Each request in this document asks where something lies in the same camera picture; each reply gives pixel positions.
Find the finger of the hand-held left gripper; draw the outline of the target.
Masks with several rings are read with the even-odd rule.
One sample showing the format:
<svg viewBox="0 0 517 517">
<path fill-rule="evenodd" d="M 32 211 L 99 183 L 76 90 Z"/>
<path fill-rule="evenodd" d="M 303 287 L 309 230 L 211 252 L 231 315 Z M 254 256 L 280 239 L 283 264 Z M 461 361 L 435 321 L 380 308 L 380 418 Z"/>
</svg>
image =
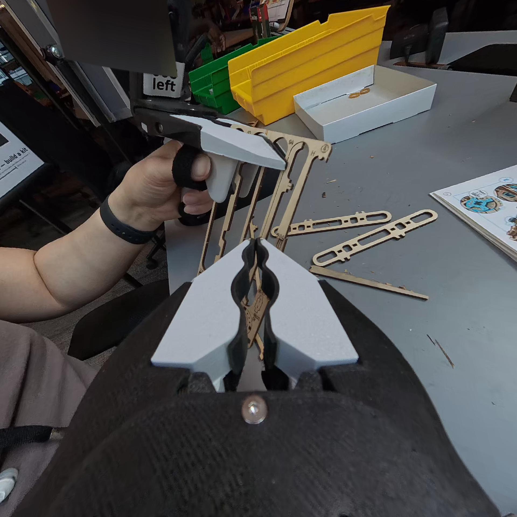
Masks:
<svg viewBox="0 0 517 517">
<path fill-rule="evenodd" d="M 242 167 L 240 169 L 240 191 L 239 191 L 239 197 L 246 197 L 249 194 L 249 191 L 254 184 L 254 181 L 258 175 L 259 172 L 263 170 L 262 166 L 251 164 L 251 163 L 244 163 L 242 164 Z"/>
<path fill-rule="evenodd" d="M 197 146 L 205 153 L 279 171 L 287 166 L 283 150 L 262 133 L 247 133 L 218 119 L 189 115 L 170 117 L 174 138 Z"/>
</svg>

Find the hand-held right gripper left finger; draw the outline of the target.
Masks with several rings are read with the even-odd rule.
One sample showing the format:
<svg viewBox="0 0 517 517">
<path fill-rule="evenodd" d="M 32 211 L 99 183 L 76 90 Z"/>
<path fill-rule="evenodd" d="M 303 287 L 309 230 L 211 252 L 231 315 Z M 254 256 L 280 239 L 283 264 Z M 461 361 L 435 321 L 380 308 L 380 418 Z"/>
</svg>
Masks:
<svg viewBox="0 0 517 517">
<path fill-rule="evenodd" d="M 246 240 L 189 283 L 152 365 L 205 373 L 218 392 L 229 372 L 242 372 L 248 349 L 242 300 L 250 291 L 255 250 L 256 240 Z"/>
</svg>

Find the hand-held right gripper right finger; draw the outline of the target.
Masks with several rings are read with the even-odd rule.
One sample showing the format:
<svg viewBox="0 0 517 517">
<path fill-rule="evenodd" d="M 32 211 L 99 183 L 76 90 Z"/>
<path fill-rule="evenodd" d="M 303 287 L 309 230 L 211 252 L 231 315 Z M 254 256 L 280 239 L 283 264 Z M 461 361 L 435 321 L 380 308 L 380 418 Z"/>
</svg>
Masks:
<svg viewBox="0 0 517 517">
<path fill-rule="evenodd" d="M 256 240 L 256 257 L 266 390 L 288 390 L 304 372 L 356 364 L 358 352 L 323 289 L 326 283 L 262 238 Z"/>
</svg>

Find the wooden model parts sheet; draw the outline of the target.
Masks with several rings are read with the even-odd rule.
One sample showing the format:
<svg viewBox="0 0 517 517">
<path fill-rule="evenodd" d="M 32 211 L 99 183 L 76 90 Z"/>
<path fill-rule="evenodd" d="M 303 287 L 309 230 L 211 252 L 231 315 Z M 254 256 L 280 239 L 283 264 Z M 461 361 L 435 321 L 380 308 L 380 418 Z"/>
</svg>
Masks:
<svg viewBox="0 0 517 517">
<path fill-rule="evenodd" d="M 315 160 L 324 160 L 328 161 L 329 156 L 331 154 L 331 144 L 323 141 L 318 141 L 315 139 L 308 139 L 305 137 L 299 137 L 295 135 L 290 135 L 286 133 L 281 133 L 272 130 L 263 130 L 262 128 L 253 128 L 249 126 L 245 126 L 244 124 L 234 123 L 231 125 L 233 129 L 237 129 L 243 131 L 245 133 L 254 134 L 254 135 L 264 135 L 268 138 L 272 143 L 278 143 L 281 139 L 286 140 L 287 143 L 287 151 L 286 151 L 286 160 L 287 167 L 284 171 L 281 171 L 279 174 L 279 178 L 275 185 L 275 190 L 273 192 L 273 196 L 268 206 L 268 211 L 266 213 L 261 232 L 259 237 L 266 240 L 270 234 L 272 229 L 275 216 L 279 209 L 282 197 L 284 193 L 287 193 L 289 190 L 292 190 L 292 195 L 289 198 L 288 205 L 285 209 L 285 212 L 282 216 L 281 223 L 279 225 L 278 237 L 275 242 L 275 247 L 279 251 L 283 252 L 288 240 L 288 231 L 291 227 L 291 223 L 293 222 L 293 218 L 299 204 L 300 197 L 302 195 L 303 189 L 305 187 L 307 177 L 311 171 L 313 163 Z M 300 151 L 306 149 L 308 152 L 308 156 L 303 164 L 300 175 L 296 184 L 293 186 L 293 183 L 290 179 L 290 173 L 293 170 L 293 165 L 297 158 L 297 155 Z M 236 210 L 237 197 L 240 194 L 242 189 L 242 165 L 237 167 L 236 177 L 233 180 L 234 184 L 234 192 L 231 194 L 229 198 L 229 204 L 224 216 L 223 226 L 221 230 L 221 234 L 219 237 L 219 253 L 216 255 L 214 263 L 223 257 L 226 239 L 225 235 L 227 231 L 230 229 L 233 216 Z M 253 196 L 251 198 L 250 207 L 248 210 L 247 218 L 245 219 L 242 236 L 240 242 L 244 241 L 244 238 L 247 236 L 248 231 L 250 233 L 250 237 L 254 237 L 253 228 L 252 228 L 252 219 L 254 215 L 254 210 L 258 201 L 258 196 L 262 189 L 263 177 L 264 177 L 265 167 L 259 168 L 258 178 L 255 184 L 255 190 L 253 191 Z M 208 227 L 206 230 L 202 254 L 200 258 L 200 263 L 198 266 L 197 274 L 201 274 L 205 271 L 205 257 L 208 250 L 208 244 L 210 241 L 211 231 L 213 227 L 213 223 L 215 221 L 216 209 L 218 204 L 216 202 L 213 203 L 212 209 L 210 212 L 210 218 L 208 220 Z M 255 262 L 254 268 L 249 274 L 249 280 L 255 281 L 255 285 L 257 288 L 257 293 L 255 295 L 254 301 L 251 305 L 246 306 L 245 301 L 246 297 L 242 302 L 242 305 L 245 309 L 245 314 L 247 317 L 247 336 L 248 336 L 248 346 L 251 347 L 253 344 L 256 344 L 260 354 L 259 359 L 263 361 L 265 346 L 262 342 L 262 339 L 259 335 L 259 328 L 262 324 L 262 320 L 265 315 L 266 308 L 270 301 L 268 295 L 266 295 L 262 290 L 262 280 L 260 279 L 260 275 L 257 272 L 257 265 Z"/>
</svg>

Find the person's left forearm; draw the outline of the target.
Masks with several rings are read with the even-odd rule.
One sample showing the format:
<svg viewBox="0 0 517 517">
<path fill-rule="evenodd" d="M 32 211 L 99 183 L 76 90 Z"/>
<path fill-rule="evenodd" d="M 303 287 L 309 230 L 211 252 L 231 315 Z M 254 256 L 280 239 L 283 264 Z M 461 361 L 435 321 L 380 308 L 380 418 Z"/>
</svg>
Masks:
<svg viewBox="0 0 517 517">
<path fill-rule="evenodd" d="M 70 313 L 107 293 L 141 252 L 99 210 L 38 251 L 1 248 L 1 320 L 29 323 Z"/>
</svg>

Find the slotted wooden model part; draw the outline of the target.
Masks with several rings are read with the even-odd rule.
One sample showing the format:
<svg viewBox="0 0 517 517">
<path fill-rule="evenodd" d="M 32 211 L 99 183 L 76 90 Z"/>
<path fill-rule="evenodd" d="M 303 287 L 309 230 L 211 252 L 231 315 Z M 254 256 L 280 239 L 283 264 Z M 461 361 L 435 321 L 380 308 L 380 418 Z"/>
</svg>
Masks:
<svg viewBox="0 0 517 517">
<path fill-rule="evenodd" d="M 288 236 L 300 236 L 329 232 L 334 230 L 345 230 L 350 228 L 361 228 L 370 225 L 377 225 L 391 222 L 392 214 L 389 211 L 359 211 L 352 215 L 335 216 L 323 219 L 306 219 L 302 222 L 292 223 L 288 229 Z"/>
<path fill-rule="evenodd" d="M 315 254 L 312 258 L 312 264 L 327 267 L 337 262 L 346 262 L 362 251 L 390 240 L 399 240 L 405 237 L 407 233 L 433 223 L 437 218 L 438 214 L 434 210 L 419 210 Z"/>
</svg>

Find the person's left hand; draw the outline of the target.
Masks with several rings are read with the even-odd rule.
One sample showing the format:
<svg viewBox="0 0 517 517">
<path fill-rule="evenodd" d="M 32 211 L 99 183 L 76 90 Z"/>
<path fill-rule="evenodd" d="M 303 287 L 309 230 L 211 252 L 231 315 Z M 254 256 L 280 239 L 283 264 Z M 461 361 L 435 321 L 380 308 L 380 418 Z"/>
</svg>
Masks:
<svg viewBox="0 0 517 517">
<path fill-rule="evenodd" d="M 173 170 L 177 169 L 177 162 L 186 166 L 184 170 L 196 184 L 210 177 L 210 158 L 192 148 L 187 161 L 184 148 L 191 147 L 170 141 L 129 169 L 107 202 L 118 221 L 150 232 L 165 221 L 177 219 L 180 203 L 184 203 L 188 215 L 201 215 L 211 209 L 212 199 L 206 189 L 199 191 L 175 182 Z"/>
</svg>

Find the thin wooden strip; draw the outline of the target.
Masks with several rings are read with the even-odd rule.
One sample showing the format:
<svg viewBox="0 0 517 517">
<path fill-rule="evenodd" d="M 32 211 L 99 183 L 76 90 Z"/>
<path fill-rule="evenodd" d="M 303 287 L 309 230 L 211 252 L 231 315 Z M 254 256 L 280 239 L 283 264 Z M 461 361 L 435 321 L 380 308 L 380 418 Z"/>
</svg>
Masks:
<svg viewBox="0 0 517 517">
<path fill-rule="evenodd" d="M 352 283 L 354 285 L 360 285 L 363 287 L 373 288 L 373 289 L 377 289 L 380 291 L 385 291 L 385 292 L 394 293 L 394 294 L 400 294 L 400 295 L 404 295 L 404 296 L 415 298 L 415 299 L 422 300 L 422 301 L 429 300 L 429 297 L 427 295 L 416 293 L 416 292 L 411 291 L 406 288 L 394 287 L 393 285 L 388 284 L 388 283 L 381 283 L 378 281 L 367 280 L 364 278 L 359 278 L 357 276 L 351 275 L 349 273 L 340 273 L 340 272 L 329 270 L 329 269 L 326 269 L 326 268 L 320 267 L 320 266 L 312 265 L 309 268 L 309 272 L 314 275 L 319 275 L 319 276 L 327 278 L 327 279 L 339 280 L 342 282 Z"/>
</svg>

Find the green plastic bin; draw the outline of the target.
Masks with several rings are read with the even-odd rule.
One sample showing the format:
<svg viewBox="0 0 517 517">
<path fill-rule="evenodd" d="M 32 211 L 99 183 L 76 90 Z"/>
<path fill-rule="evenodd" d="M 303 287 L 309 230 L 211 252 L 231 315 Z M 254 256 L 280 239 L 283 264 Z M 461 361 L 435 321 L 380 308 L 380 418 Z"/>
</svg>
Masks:
<svg viewBox="0 0 517 517">
<path fill-rule="evenodd" d="M 229 61 L 277 38 L 278 36 L 264 38 L 255 45 L 248 43 L 189 72 L 193 99 L 197 103 L 210 107 L 223 115 L 238 109 L 240 105 L 234 99 L 230 89 Z"/>
</svg>

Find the yellow plastic bin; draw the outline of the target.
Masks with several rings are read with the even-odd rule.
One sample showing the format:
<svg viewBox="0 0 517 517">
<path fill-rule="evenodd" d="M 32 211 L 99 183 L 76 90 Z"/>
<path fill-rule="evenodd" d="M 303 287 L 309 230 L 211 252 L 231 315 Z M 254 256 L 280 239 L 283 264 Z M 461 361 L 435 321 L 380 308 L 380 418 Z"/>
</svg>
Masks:
<svg viewBox="0 0 517 517">
<path fill-rule="evenodd" d="M 377 63 L 389 8 L 333 13 L 231 59 L 234 99 L 264 125 L 294 113 L 295 95 Z"/>
</svg>

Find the black wristband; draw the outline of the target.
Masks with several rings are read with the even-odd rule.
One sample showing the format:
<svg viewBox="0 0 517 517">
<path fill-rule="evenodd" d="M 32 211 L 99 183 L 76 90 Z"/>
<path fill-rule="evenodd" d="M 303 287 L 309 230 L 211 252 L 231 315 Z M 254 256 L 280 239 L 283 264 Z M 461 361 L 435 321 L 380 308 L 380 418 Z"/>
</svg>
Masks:
<svg viewBox="0 0 517 517">
<path fill-rule="evenodd" d="M 116 237 L 123 241 L 135 245 L 146 244 L 153 236 L 155 236 L 156 230 L 145 231 L 135 229 L 134 227 L 121 222 L 111 210 L 109 206 L 109 197 L 106 197 L 100 206 L 99 214 L 104 225 L 109 229 Z"/>
</svg>

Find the red green carton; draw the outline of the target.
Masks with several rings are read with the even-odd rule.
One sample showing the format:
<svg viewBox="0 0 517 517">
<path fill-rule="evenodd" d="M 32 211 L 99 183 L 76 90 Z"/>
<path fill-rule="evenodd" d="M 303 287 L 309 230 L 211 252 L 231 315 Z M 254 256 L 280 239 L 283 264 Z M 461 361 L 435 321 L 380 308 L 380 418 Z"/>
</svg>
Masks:
<svg viewBox="0 0 517 517">
<path fill-rule="evenodd" d="M 253 40 L 258 42 L 270 37 L 269 16 L 267 1 L 253 1 L 249 8 L 251 26 L 253 29 Z"/>
</svg>

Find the white cardboard box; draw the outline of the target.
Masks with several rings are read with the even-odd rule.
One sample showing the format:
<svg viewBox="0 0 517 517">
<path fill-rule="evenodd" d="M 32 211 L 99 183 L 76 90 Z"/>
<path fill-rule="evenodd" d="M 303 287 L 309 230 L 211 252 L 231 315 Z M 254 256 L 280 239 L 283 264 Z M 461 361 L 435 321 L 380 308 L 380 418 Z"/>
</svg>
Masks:
<svg viewBox="0 0 517 517">
<path fill-rule="evenodd" d="M 336 144 L 430 110 L 436 83 L 371 65 L 294 95 L 295 112 L 318 140 Z M 349 94 L 365 87 L 356 99 Z"/>
</svg>

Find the wooden splinter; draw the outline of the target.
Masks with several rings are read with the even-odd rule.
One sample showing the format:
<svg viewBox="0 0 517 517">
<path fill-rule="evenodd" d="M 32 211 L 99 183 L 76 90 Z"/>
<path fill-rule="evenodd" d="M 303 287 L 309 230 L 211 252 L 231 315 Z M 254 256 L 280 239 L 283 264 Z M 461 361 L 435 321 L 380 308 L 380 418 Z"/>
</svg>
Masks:
<svg viewBox="0 0 517 517">
<path fill-rule="evenodd" d="M 440 351 L 443 353 L 445 359 L 447 360 L 447 362 L 449 363 L 451 368 L 454 369 L 455 368 L 455 364 L 453 363 L 453 361 L 451 360 L 451 358 L 449 357 L 449 355 L 447 354 L 447 352 L 445 351 L 443 346 L 438 342 L 437 339 L 434 340 L 434 343 L 440 349 Z"/>
</svg>

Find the person's torso grey shirt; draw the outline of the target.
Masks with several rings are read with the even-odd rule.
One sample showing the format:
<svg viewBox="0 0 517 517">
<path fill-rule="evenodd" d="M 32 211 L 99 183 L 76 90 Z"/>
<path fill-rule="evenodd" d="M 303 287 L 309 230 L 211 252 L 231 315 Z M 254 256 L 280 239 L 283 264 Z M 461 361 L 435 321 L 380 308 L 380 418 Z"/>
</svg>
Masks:
<svg viewBox="0 0 517 517">
<path fill-rule="evenodd" d="M 1 429 L 67 427 L 98 369 L 62 353 L 33 329 L 1 321 Z M 16 469 L 1 516 L 11 516 L 55 455 L 54 441 L 1 452 L 1 471 Z"/>
</svg>

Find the printed instruction booklet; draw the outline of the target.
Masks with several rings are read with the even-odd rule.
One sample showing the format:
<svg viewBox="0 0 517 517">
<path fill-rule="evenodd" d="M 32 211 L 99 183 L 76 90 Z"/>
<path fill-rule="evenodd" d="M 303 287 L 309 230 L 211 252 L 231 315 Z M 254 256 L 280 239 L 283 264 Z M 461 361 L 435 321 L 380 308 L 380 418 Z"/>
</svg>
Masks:
<svg viewBox="0 0 517 517">
<path fill-rule="evenodd" d="M 516 165 L 430 196 L 516 261 Z"/>
</svg>

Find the grey metal frame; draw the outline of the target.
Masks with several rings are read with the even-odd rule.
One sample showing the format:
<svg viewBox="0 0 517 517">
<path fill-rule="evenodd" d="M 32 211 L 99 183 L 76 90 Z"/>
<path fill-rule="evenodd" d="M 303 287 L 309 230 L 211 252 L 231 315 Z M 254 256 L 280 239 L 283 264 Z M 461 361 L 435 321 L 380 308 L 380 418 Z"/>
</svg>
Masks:
<svg viewBox="0 0 517 517">
<path fill-rule="evenodd" d="M 128 95 L 110 68 L 68 60 L 57 44 L 40 51 L 95 126 L 132 117 Z"/>
</svg>

